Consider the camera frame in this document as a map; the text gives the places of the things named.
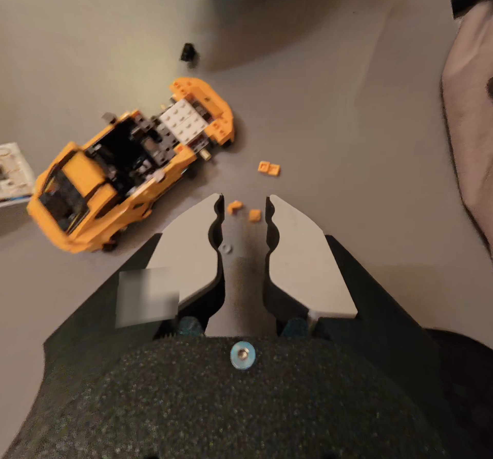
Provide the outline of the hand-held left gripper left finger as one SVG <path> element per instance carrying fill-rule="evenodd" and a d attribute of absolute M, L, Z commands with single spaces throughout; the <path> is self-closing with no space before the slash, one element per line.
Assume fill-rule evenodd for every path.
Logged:
<path fill-rule="evenodd" d="M 213 193 L 173 220 L 147 265 L 147 298 L 178 314 L 215 296 L 223 276 L 219 246 L 224 196 Z"/>

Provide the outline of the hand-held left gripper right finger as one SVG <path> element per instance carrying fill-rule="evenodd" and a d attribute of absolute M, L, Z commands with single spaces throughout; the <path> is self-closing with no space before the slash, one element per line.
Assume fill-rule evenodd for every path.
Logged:
<path fill-rule="evenodd" d="M 358 309 L 323 230 L 278 195 L 266 198 L 265 308 L 277 328 L 355 320 Z"/>

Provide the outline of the orange lego car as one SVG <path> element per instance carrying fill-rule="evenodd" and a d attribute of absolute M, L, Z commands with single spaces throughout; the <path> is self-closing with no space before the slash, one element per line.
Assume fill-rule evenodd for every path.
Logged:
<path fill-rule="evenodd" d="M 235 140 L 233 112 L 206 82 L 178 78 L 169 105 L 106 113 L 106 127 L 79 146 L 69 142 L 36 180 L 27 210 L 46 237 L 69 253 L 111 252 L 121 234 L 192 173 L 211 145 Z"/>

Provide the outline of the small black lego piece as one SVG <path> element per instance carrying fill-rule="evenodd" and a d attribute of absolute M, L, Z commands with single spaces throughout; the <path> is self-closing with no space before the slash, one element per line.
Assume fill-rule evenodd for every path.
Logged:
<path fill-rule="evenodd" d="M 180 55 L 180 61 L 187 64 L 187 67 L 193 69 L 199 62 L 199 53 L 193 43 L 185 43 Z"/>

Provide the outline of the white sticker sheet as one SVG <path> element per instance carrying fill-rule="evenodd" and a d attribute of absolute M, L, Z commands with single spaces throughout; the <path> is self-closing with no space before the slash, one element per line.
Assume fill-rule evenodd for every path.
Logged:
<path fill-rule="evenodd" d="M 16 142 L 1 144 L 1 208 L 28 203 L 35 176 Z"/>

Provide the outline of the beige hoodie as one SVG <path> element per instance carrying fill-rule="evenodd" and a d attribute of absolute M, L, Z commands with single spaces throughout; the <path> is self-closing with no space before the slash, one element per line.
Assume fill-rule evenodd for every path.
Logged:
<path fill-rule="evenodd" d="M 492 0 L 462 17 L 441 81 L 460 196 L 492 256 Z"/>

